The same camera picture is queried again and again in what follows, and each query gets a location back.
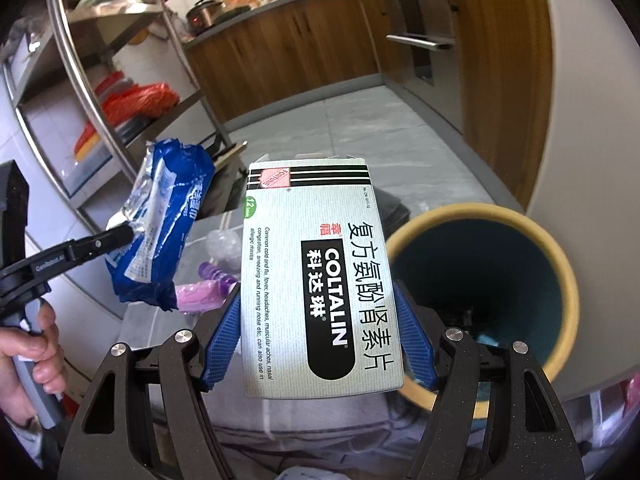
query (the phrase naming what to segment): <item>trash can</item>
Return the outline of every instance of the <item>trash can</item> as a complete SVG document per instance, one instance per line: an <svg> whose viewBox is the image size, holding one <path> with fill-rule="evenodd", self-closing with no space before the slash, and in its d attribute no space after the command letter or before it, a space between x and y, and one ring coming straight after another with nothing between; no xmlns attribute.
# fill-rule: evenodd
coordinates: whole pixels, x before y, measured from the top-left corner
<svg viewBox="0 0 640 480"><path fill-rule="evenodd" d="M485 344L527 343L549 381L571 353L578 330L578 288L556 241L515 211L480 203L423 213L386 242L391 273L417 304L435 309ZM431 410L436 395L405 375L400 390ZM486 418L479 388L474 418Z"/></svg>

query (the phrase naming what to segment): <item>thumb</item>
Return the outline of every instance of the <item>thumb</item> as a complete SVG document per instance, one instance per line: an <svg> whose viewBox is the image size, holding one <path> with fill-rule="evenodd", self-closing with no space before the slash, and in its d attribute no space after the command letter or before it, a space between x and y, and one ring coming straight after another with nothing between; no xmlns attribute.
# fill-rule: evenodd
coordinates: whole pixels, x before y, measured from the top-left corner
<svg viewBox="0 0 640 480"><path fill-rule="evenodd" d="M18 328L0 328L0 356L37 359L46 347L43 337L29 335Z"/></svg>

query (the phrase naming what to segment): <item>baseboard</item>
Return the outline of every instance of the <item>baseboard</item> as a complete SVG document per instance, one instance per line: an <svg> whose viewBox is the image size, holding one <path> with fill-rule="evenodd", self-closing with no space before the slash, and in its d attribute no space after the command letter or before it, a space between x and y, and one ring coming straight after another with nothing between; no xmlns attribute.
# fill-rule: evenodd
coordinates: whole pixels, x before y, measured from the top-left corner
<svg viewBox="0 0 640 480"><path fill-rule="evenodd" d="M320 88L315 88L308 92L302 92L302 94L296 94L291 97L287 97L286 99L281 99L280 101L276 101L258 108L257 110L252 110L235 117L225 123L226 130L228 132L232 132L244 126L248 126L249 124L257 123L257 121L261 121L268 117L288 112L289 110L293 110L293 108L315 103L322 99L328 99L330 97L336 97L338 95L380 85L382 85L382 75L376 73L356 77L354 79L347 79L346 81L340 81L339 83L333 83L331 85L321 86Z"/></svg>
<svg viewBox="0 0 640 480"><path fill-rule="evenodd" d="M452 124L429 105L425 104L420 98L416 97L412 92L409 92L395 81L385 76L383 76L382 79L383 83L389 89L402 99L402 101L407 103L424 122L435 130L444 143L449 146L451 151L455 153L462 163L469 168L469 171L474 174L496 205L524 213L524 209L512 195L511 191L509 191L500 178L494 173L494 170L471 149L462 138L462 134L460 134Z"/></svg>

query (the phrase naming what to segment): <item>hand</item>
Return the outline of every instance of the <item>hand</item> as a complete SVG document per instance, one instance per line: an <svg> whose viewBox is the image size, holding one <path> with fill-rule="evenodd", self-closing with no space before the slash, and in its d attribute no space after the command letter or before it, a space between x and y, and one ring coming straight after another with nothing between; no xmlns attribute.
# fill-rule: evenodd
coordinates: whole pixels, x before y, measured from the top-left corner
<svg viewBox="0 0 640 480"><path fill-rule="evenodd" d="M66 388L64 354L58 345L56 313L48 303L38 312L41 336L29 335L18 328L0 328L0 410L19 426L26 426L36 411L15 373L12 357L33 359L33 379L48 394L61 394Z"/></svg>

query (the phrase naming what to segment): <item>yellow rim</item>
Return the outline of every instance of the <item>yellow rim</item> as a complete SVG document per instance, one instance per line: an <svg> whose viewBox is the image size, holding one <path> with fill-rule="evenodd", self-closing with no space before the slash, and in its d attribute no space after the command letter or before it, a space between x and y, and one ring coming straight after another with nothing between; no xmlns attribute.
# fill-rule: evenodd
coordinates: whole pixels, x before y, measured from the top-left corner
<svg viewBox="0 0 640 480"><path fill-rule="evenodd" d="M427 229L444 222L462 219L492 220L513 227L532 240L551 263L562 294L560 333L551 354L543 365L543 370L549 381L553 381L560 373L574 347L580 319L580 301L575 275L564 251L551 235L533 220L511 209L490 204L468 203L439 207L412 219L389 237L389 240L386 241L389 264L393 264L398 254ZM425 410L431 411L433 409L436 395L415 383L407 375L404 376L404 385L399 391L411 402ZM486 418L488 411L489 402L487 400L476 402L474 418Z"/></svg>

